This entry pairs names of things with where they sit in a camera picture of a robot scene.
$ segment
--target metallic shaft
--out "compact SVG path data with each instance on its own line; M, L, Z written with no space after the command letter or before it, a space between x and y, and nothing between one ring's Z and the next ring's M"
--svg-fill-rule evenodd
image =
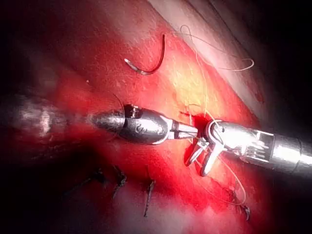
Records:
M312 146L296 138L277 134L263 134L268 147L258 153L257 149L247 150L242 159L272 170L312 178Z

